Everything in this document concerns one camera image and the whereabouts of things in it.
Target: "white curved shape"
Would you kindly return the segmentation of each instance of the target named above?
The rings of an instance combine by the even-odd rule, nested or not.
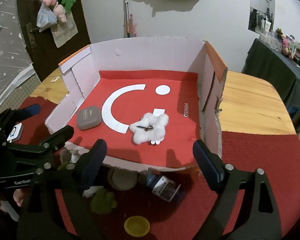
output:
[[[126,133],[129,125],[124,124],[116,120],[112,113],[111,113],[111,106],[114,103],[114,101],[121,96],[122,94],[133,91],[133,90],[144,90],[146,87],[146,84],[137,84],[137,85],[131,85],[126,86],[123,88],[118,89],[117,91],[113,92],[105,101],[105,103],[102,106],[101,110],[101,116],[103,122],[112,130],[119,132],[119,133]]]
[[[170,92],[170,87],[167,85],[161,85],[161,86],[156,87],[155,92],[158,95],[166,95]]]

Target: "green dinosaur plush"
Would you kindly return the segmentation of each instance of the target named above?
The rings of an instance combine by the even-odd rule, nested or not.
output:
[[[61,4],[66,10],[66,13],[70,12],[72,5],[75,3],[75,0],[62,0]]]
[[[104,187],[100,187],[94,195],[90,207],[93,212],[102,215],[109,214],[113,208],[117,207],[117,204],[114,199],[114,194]]]

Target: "yellow lid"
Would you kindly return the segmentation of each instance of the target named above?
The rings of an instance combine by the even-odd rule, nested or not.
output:
[[[150,230],[149,221],[141,216],[129,217],[124,223],[126,232],[134,237],[142,237]]]

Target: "wooden table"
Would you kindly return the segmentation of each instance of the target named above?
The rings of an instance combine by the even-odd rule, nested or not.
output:
[[[30,95],[56,104],[68,93],[60,69]],[[274,87],[262,79],[228,71],[219,114],[223,131],[253,134],[295,134],[288,112]]]

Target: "orange cardboard edge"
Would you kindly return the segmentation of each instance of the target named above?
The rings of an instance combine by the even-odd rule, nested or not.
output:
[[[59,67],[62,66],[64,63],[66,63],[69,59],[77,55],[79,52],[83,51],[85,48],[89,47],[90,45],[84,46],[83,48],[79,49],[75,53],[71,54],[69,57],[65,58],[63,61],[59,63]]]
[[[220,83],[224,76],[224,72],[227,69],[227,65],[224,63],[224,61],[222,60],[218,52],[216,52],[214,47],[208,41],[204,41],[204,42],[205,42],[204,46],[206,47],[206,51],[212,63],[214,72],[216,73],[216,76]]]

